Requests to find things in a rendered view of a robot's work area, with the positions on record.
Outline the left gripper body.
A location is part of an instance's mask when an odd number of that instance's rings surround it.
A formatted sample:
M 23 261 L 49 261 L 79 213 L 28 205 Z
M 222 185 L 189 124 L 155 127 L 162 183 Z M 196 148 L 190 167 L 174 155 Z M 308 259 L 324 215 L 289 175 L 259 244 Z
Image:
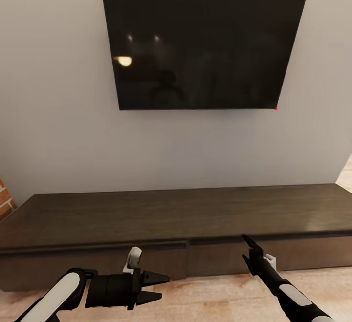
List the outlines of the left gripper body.
M 140 269 L 134 268 L 131 275 L 109 275 L 103 307 L 128 306 L 128 311 L 133 310 L 139 295 Z

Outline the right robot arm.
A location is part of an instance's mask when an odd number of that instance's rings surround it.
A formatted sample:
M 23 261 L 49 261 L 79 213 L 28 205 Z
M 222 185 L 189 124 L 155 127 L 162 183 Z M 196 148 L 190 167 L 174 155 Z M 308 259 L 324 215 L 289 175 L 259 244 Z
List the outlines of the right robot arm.
M 336 322 L 292 283 L 277 274 L 275 257 L 269 254 L 263 257 L 263 249 L 254 240 L 246 235 L 242 237 L 251 248 L 249 258 L 242 255 L 251 274 L 258 275 L 271 293 L 277 296 L 282 310 L 291 322 Z

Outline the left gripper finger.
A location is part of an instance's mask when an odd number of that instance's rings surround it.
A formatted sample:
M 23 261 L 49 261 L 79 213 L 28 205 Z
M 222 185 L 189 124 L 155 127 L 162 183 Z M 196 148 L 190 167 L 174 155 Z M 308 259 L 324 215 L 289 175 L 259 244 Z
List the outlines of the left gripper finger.
M 168 283 L 170 281 L 171 280 L 169 276 L 145 270 L 143 271 L 143 274 L 140 275 L 138 293 L 139 294 L 141 293 L 142 287 L 160 284 L 160 283 Z
M 162 299 L 162 294 L 157 292 L 150 291 L 141 291 L 141 293 L 137 296 L 136 306 L 141 304 L 146 304 L 155 300 Z

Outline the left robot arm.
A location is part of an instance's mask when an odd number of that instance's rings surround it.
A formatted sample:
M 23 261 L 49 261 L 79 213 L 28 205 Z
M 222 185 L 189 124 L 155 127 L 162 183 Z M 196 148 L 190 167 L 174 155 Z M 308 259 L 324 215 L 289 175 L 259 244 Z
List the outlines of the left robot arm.
M 142 291 L 142 287 L 168 283 L 170 277 L 143 271 L 137 268 L 141 258 L 141 249 L 132 247 L 129 252 L 123 274 L 98 275 L 97 270 L 72 268 L 41 298 L 31 305 L 14 322 L 60 322 L 57 312 L 77 308 L 82 299 L 86 282 L 91 279 L 85 308 L 128 306 L 146 304 L 162 299 L 157 292 Z

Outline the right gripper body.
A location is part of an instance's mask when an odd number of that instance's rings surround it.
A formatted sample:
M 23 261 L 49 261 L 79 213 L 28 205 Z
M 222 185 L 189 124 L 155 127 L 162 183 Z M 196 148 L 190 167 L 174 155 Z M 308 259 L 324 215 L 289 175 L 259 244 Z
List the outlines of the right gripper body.
M 249 250 L 250 272 L 253 276 L 258 275 L 263 282 L 264 276 L 270 270 L 274 270 L 263 257 L 263 249 L 258 246 Z

